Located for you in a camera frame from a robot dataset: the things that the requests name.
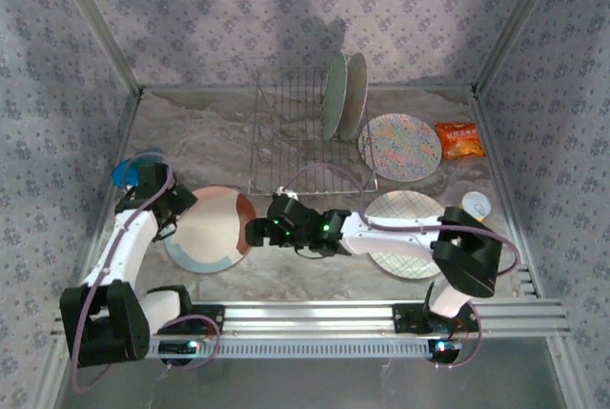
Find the plate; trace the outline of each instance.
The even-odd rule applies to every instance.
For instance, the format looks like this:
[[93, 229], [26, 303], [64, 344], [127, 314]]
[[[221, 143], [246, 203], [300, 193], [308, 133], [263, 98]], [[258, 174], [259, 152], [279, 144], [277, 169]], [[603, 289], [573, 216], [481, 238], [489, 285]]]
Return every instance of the plate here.
[[347, 63], [345, 55], [338, 53], [333, 58], [331, 68], [328, 70], [324, 99], [322, 100], [322, 138], [324, 140], [330, 140], [335, 135], [336, 127], [339, 126], [346, 89]]
[[[372, 149], [366, 145], [369, 139]], [[413, 182], [430, 175], [442, 156], [434, 130], [405, 113], [386, 113], [372, 119], [362, 128], [358, 148], [369, 168], [398, 182]]]
[[197, 202], [177, 221], [175, 234], [164, 239], [170, 258], [200, 274], [229, 269], [250, 251], [246, 224], [256, 218], [248, 198], [230, 188], [208, 187], [193, 192]]
[[[441, 216], [445, 209], [430, 196], [417, 192], [389, 192], [375, 199], [367, 208], [369, 216], [388, 218], [424, 218]], [[396, 277], [420, 280], [436, 276], [440, 269], [432, 262], [417, 256], [371, 253], [371, 258], [383, 270]]]
[[339, 121], [339, 138], [350, 140], [356, 136], [364, 114], [367, 89], [366, 59], [362, 53], [356, 53], [347, 65], [347, 91]]

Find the pink cable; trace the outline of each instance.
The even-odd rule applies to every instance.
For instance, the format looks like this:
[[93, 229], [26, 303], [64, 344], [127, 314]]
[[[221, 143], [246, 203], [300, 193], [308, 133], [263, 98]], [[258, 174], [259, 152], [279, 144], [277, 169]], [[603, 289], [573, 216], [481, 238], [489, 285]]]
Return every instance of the pink cable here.
[[[398, 226], [398, 227], [393, 227], [393, 226], [383, 226], [383, 225], [378, 225], [374, 222], [371, 222], [369, 220], [369, 218], [364, 214], [365, 208], [363, 207], [363, 195], [362, 195], [362, 190], [363, 188], [360, 186], [360, 184], [358, 183], [358, 181], [356, 180], [356, 178], [348, 171], [346, 171], [345, 169], [341, 168], [340, 166], [337, 166], [335, 164], [331, 164], [331, 163], [312, 163], [312, 164], [308, 164], [307, 166], [305, 166], [304, 168], [300, 169], [299, 171], [296, 172], [295, 175], [293, 175], [293, 177], [288, 181], [288, 183], [286, 183], [286, 185], [284, 185], [284, 189], [288, 188], [290, 185], [292, 185], [303, 173], [305, 173], [306, 171], [312, 169], [313, 167], [322, 167], [322, 168], [329, 168], [332, 170], [336, 170], [339, 171], [340, 173], [346, 175], [350, 180], [352, 180], [352, 182], [354, 182], [355, 185], [358, 186], [358, 190], [360, 191], [360, 204], [358, 207], [358, 215], [360, 216], [360, 219], [369, 227], [380, 230], [380, 231], [396, 231], [396, 232], [402, 232], [402, 233], [426, 233], [426, 232], [434, 232], [434, 231], [455, 231], [455, 232], [462, 232], [462, 233], [473, 233], [476, 235], [484, 235], [486, 237], [491, 237], [495, 240], [498, 240], [500, 242], [502, 242], [504, 245], [506, 245], [515, 255], [515, 260], [513, 261], [513, 264], [511, 264], [508, 268], [504, 269], [503, 271], [499, 271], [498, 272], [498, 276], [504, 276], [506, 274], [511, 273], [512, 271], [514, 271], [517, 266], [520, 264], [521, 262], [521, 254], [519, 252], [519, 249], [517, 248], [517, 246], [511, 242], [508, 238], [504, 237], [503, 235], [498, 235], [497, 233], [494, 233], [492, 231], [487, 231], [487, 230], [482, 230], [480, 228], [475, 228], [473, 226], [458, 226], [458, 225], [435, 225], [435, 226]], [[471, 362], [475, 356], [478, 353], [478, 350], [480, 349], [480, 344], [482, 342], [482, 338], [483, 338], [483, 328], [482, 328], [482, 324], [480, 321], [480, 314], [478, 313], [477, 308], [475, 307], [475, 305], [468, 301], [467, 304], [470, 306], [470, 308], [473, 310], [474, 314], [475, 314], [475, 318], [477, 321], [477, 325], [478, 325], [478, 335], [477, 335], [477, 344], [475, 344], [475, 349], [473, 350], [473, 352], [470, 354], [470, 356], [465, 359], [464, 361], [458, 363], [458, 364], [450, 364], [450, 365], [442, 365], [442, 367], [446, 367], [448, 369], [453, 369], [453, 368], [458, 368], [459, 366], [463, 366], [469, 362]]]
[[[125, 170], [127, 171], [127, 169], [129, 169], [130, 165], [136, 159], [142, 158], [144, 156], [152, 156], [152, 155], [160, 156], [161, 159], [164, 159], [167, 161], [167, 158], [164, 155], [162, 155], [161, 153], [152, 153], [152, 152], [140, 153], [128, 161], [128, 163], [125, 166]], [[173, 169], [172, 169], [172, 166], [170, 166], [168, 163], [168, 176], [167, 176], [167, 179], [165, 180], [165, 183], [163, 184], [163, 186], [159, 189], [159, 191], [157, 193], [155, 193], [150, 199], [148, 199], [146, 202], [144, 202], [144, 204], [142, 204], [140, 207], [138, 207], [135, 210], [135, 212], [127, 219], [123, 228], [121, 228], [119, 230], [118, 234], [116, 235], [116, 238], [112, 242], [112, 245], [108, 251], [108, 255], [106, 256], [106, 260], [104, 261], [104, 265], [102, 266], [102, 269], [99, 272], [99, 275], [97, 276], [97, 278], [95, 279], [95, 282], [93, 283], [92, 287], [90, 288], [89, 292], [87, 293], [87, 297], [85, 298], [85, 302], [83, 303], [83, 308], [80, 311], [80, 317], [78, 318], [78, 323], [76, 324], [76, 335], [74, 336], [74, 344], [72, 346], [71, 383], [72, 383], [72, 390], [74, 391], [74, 393], [77, 393], [80, 395], [80, 394], [90, 391], [95, 385], [97, 385], [99, 383], [99, 381], [106, 375], [106, 373], [108, 373], [108, 371], [111, 368], [110, 365], [106, 366], [106, 368], [100, 373], [100, 375], [97, 376], [91, 384], [89, 384], [85, 387], [81, 387], [78, 384], [78, 355], [80, 354], [80, 347], [81, 347], [81, 344], [83, 341], [83, 333], [85, 332], [85, 322], [87, 320], [87, 314], [89, 313], [89, 310], [92, 306], [93, 297], [95, 296], [95, 292], [97, 291], [97, 289], [99, 288], [99, 286], [102, 283], [102, 280], [106, 276], [105, 270], [110, 268], [112, 259], [114, 258], [114, 254], [116, 253], [116, 249], [118, 248], [118, 244], [120, 243], [121, 238], [126, 233], [126, 231], [130, 227], [130, 225], [133, 223], [133, 221], [140, 215], [140, 213], [142, 213], [142, 211], [146, 210], [146, 208], [149, 207], [151, 204], [153, 204], [159, 197], [161, 197], [162, 194], [164, 194], [166, 191], [168, 191], [170, 189], [170, 187], [172, 186], [172, 182], [173, 182]]]
[[166, 326], [176, 325], [178, 323], [182, 323], [183, 321], [187, 321], [187, 320], [203, 320], [206, 323], [208, 323], [209, 325], [212, 325], [213, 330], [216, 333], [216, 344], [209, 357], [207, 357], [203, 360], [196, 361], [194, 363], [194, 365], [193, 365], [193, 363], [191, 363], [191, 364], [187, 364], [186, 366], [179, 366], [179, 367], [174, 366], [173, 369], [177, 369], [178, 371], [189, 371], [191, 369], [195, 369], [200, 366], [203, 366], [204, 364], [207, 364], [210, 361], [212, 361], [218, 355], [218, 352], [220, 351], [220, 328], [218, 328], [218, 324], [215, 321], [213, 321], [211, 318], [209, 318], [207, 316], [203, 316], [201, 314], [189, 314], [187, 316], [179, 317], [174, 320], [168, 321], [165, 325], [163, 325], [163, 328], [165, 328]]
[[459, 226], [459, 225], [397, 226], [397, 227], [394, 227], [394, 226], [379, 225], [379, 224], [376, 224], [376, 223], [370, 221], [369, 217], [364, 214], [365, 207], [363, 204], [364, 196], [362, 195], [362, 193], [363, 193], [362, 186], [358, 183], [356, 178], [350, 172], [346, 171], [345, 169], [343, 169], [340, 166], [337, 166], [335, 164], [331, 164], [331, 163], [308, 164], [304, 168], [301, 168], [299, 171], [297, 171], [296, 174], [293, 175], [293, 177], [290, 180], [288, 180], [286, 185], [284, 185], [284, 188], [287, 189], [290, 185], [295, 183], [295, 181], [305, 172], [309, 171], [312, 168], [317, 168], [317, 167], [328, 168], [331, 170], [338, 171], [338, 172], [346, 175], [350, 180], [352, 180], [352, 182], [354, 182], [355, 185], [357, 185], [358, 190], [360, 191], [359, 207], [358, 207], [358, 211], [357, 211], [358, 215], [360, 216], [360, 219], [367, 226], [369, 226], [373, 229], [380, 230], [380, 231], [393, 231], [393, 232], [399, 232], [399, 233], [427, 233], [427, 232], [435, 232], [435, 231], [455, 231], [455, 232], [460, 232], [460, 233], [472, 233], [475, 235], [484, 235], [486, 237], [490, 237], [490, 238], [500, 241], [501, 243], [506, 245], [511, 250], [511, 252], [513, 252], [513, 254], [515, 255], [515, 260], [513, 261], [513, 264], [511, 264], [508, 268], [506, 268], [502, 271], [499, 271], [498, 276], [504, 276], [506, 274], [513, 272], [521, 263], [521, 254], [520, 254], [517, 246], [513, 242], [511, 242], [508, 238], [504, 237], [503, 235], [494, 233], [493, 231], [483, 230], [480, 228], [475, 228], [473, 226]]

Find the orange snack bag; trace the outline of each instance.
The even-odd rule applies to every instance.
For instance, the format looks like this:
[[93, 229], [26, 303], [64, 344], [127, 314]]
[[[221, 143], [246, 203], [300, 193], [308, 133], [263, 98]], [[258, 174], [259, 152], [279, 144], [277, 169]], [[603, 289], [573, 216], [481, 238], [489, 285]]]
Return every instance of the orange snack bag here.
[[477, 135], [475, 123], [438, 122], [437, 128], [442, 157], [445, 159], [462, 158], [463, 156], [485, 156], [483, 144]]

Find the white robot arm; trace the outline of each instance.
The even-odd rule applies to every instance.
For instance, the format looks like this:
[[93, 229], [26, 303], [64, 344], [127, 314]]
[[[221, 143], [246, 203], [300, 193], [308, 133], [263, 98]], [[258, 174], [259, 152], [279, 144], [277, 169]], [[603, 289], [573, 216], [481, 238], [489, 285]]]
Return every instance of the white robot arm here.
[[[140, 166], [139, 184], [119, 202], [110, 242], [95, 268], [80, 286], [66, 289], [61, 296], [60, 310], [70, 350], [78, 320], [82, 315], [87, 316], [79, 366], [142, 359], [148, 353], [152, 335], [159, 333], [171, 320], [193, 312], [188, 292], [182, 286], [152, 290], [141, 301], [134, 293], [135, 280], [150, 243], [169, 235], [168, 229], [172, 225], [175, 227], [176, 218], [196, 201], [195, 196], [176, 183], [151, 207], [138, 212], [137, 208], [153, 197], [166, 179], [165, 165]], [[138, 215], [125, 230], [133, 214]], [[432, 287], [423, 304], [423, 312], [425, 316], [432, 313], [454, 318], [470, 297], [494, 294], [501, 243], [469, 233], [425, 232], [422, 229], [438, 225], [439, 221], [443, 225], [487, 230], [457, 208], [447, 208], [442, 217], [413, 220], [363, 217], [337, 210], [320, 214], [300, 203], [294, 194], [276, 194], [267, 217], [257, 218], [246, 226], [246, 240], [251, 246], [268, 243], [292, 247], [296, 251], [308, 248], [322, 256], [406, 253], [434, 261], [444, 279]], [[378, 227], [412, 227], [412, 231], [399, 233]], [[104, 269], [110, 252], [110, 266]], [[104, 277], [94, 291], [91, 308], [83, 314], [84, 300], [95, 289], [100, 271]]]
[[427, 308], [438, 316], [454, 318], [471, 297], [494, 294], [502, 244], [473, 233], [424, 231], [438, 228], [439, 222], [491, 233], [459, 208], [447, 208], [443, 216], [411, 220], [363, 217], [339, 210], [319, 214], [293, 194], [277, 194], [267, 217], [248, 224], [246, 239], [252, 246], [261, 246], [269, 238], [270, 245], [308, 248], [322, 256], [382, 252], [434, 261], [443, 278], [433, 286]]

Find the dish rack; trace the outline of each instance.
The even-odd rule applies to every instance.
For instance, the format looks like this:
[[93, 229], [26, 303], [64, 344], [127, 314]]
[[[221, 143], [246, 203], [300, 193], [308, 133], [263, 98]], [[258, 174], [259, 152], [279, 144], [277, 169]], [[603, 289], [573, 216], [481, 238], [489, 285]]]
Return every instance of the dish rack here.
[[[300, 169], [312, 163], [330, 163], [351, 173], [364, 192], [377, 189], [371, 140], [358, 148], [356, 140], [322, 139], [321, 109], [327, 72], [291, 69], [257, 72], [254, 127], [248, 194], [273, 194]], [[369, 117], [362, 117], [360, 128]], [[304, 172], [290, 189], [298, 194], [352, 194], [358, 186], [346, 175], [325, 167]]]

